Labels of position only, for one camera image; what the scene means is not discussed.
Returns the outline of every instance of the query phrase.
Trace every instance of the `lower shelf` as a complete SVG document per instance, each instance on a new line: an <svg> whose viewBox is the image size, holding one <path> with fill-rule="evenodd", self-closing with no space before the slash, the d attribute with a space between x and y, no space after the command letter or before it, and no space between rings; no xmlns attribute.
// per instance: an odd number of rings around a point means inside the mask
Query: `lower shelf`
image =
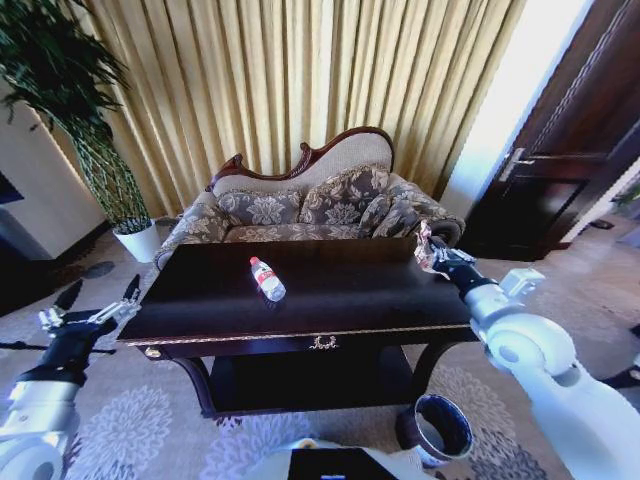
<svg viewBox="0 0 640 480"><path fill-rule="evenodd" d="M216 416L410 403L402 348L216 357Z"/></svg>

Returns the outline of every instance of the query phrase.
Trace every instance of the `plastic bottle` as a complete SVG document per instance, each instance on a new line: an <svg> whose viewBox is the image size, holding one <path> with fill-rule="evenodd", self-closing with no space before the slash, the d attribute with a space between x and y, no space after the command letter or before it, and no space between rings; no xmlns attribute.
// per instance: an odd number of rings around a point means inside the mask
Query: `plastic bottle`
<svg viewBox="0 0 640 480"><path fill-rule="evenodd" d="M251 257L249 262L251 263L251 273L266 297L272 302L281 300L287 291L271 267L260 261L258 257Z"/></svg>

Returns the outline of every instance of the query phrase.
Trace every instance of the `sofa armrest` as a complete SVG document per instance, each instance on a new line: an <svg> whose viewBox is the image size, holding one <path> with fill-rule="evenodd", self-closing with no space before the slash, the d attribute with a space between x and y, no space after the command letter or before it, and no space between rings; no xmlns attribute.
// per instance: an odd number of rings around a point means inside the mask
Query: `sofa armrest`
<svg viewBox="0 0 640 480"><path fill-rule="evenodd" d="M391 197L392 205L399 202L409 202L417 214L417 222L409 231L405 229L407 235L415 231L420 221L426 220L431 227L432 234L442 238L450 247L458 243L462 237L465 228L464 220L447 212L442 205L420 190L420 187L415 183L392 174L386 193Z"/></svg>
<svg viewBox="0 0 640 480"><path fill-rule="evenodd" d="M157 269L164 268L178 245L222 242L230 224L227 214L218 208L216 197L201 193L156 252Z"/></svg>

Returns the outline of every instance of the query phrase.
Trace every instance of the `drawer handle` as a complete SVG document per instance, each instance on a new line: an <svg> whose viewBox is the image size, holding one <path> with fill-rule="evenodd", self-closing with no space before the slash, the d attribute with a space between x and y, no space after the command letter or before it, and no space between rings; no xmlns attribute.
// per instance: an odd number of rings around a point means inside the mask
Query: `drawer handle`
<svg viewBox="0 0 640 480"><path fill-rule="evenodd" d="M162 356L162 353L160 353L160 350L154 347L147 347L144 351L144 354L149 358L159 358Z"/></svg>
<svg viewBox="0 0 640 480"><path fill-rule="evenodd" d="M336 343L336 337L331 335L329 337L329 343L322 343L322 335L318 335L313 340L313 345L309 347L309 350L330 350L332 348L338 348L338 344Z"/></svg>

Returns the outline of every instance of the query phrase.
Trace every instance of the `floral sofa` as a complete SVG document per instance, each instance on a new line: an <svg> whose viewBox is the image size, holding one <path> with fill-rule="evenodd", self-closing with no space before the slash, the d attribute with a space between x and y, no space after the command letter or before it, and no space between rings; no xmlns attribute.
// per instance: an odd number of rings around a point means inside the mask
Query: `floral sofa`
<svg viewBox="0 0 640 480"><path fill-rule="evenodd" d="M156 253L157 268L181 244L403 237L422 219L449 245L460 239L462 219L391 173L383 130L354 128L320 149L301 148L284 175L252 172L241 155L225 163Z"/></svg>

